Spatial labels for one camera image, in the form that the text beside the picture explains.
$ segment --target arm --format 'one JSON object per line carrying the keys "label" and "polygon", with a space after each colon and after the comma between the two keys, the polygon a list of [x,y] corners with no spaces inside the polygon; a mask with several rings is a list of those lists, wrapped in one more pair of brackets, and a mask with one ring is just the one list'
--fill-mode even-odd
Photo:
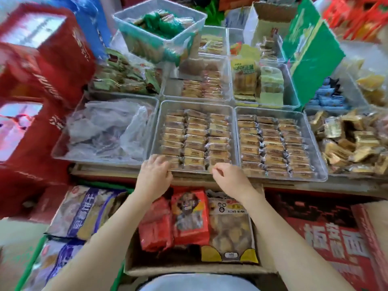
{"label": "arm", "polygon": [[248,211],[289,291],[354,291],[341,274],[272,208],[264,194],[252,187],[239,167],[217,163],[213,178],[227,195],[240,201]]}
{"label": "arm", "polygon": [[43,291],[110,290],[138,224],[171,184],[168,169],[162,156],[144,161],[133,193]]}

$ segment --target person's left hand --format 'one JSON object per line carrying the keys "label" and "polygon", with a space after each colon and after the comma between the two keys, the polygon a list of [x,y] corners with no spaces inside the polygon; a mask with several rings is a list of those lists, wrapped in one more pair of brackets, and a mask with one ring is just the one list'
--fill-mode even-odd
{"label": "person's left hand", "polygon": [[158,199],[171,185],[173,177],[169,169],[170,163],[164,155],[151,155],[142,164],[134,193],[141,194],[150,202]]}

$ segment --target forearm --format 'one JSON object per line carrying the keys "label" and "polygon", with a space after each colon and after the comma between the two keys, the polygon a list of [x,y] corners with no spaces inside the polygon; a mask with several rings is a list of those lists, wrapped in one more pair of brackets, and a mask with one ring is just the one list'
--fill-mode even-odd
{"label": "forearm", "polygon": [[117,277],[139,222],[151,202],[136,190],[44,291],[107,291]]}
{"label": "forearm", "polygon": [[265,200],[252,188],[242,201],[260,236],[269,248],[289,291],[340,290],[353,287],[322,258]]}

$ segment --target green cardboard flap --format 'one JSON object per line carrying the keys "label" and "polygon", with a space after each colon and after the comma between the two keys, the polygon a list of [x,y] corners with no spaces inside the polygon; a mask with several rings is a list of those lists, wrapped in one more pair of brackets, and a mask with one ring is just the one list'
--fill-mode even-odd
{"label": "green cardboard flap", "polygon": [[345,57],[311,0],[299,4],[284,38],[283,51],[302,107]]}

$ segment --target yellow snack package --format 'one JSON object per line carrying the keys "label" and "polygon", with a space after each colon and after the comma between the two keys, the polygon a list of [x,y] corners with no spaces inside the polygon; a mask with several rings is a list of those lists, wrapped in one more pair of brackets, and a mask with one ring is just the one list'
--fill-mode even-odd
{"label": "yellow snack package", "polygon": [[201,260],[245,261],[258,264],[251,219],[236,200],[209,198],[210,243],[201,247]]}

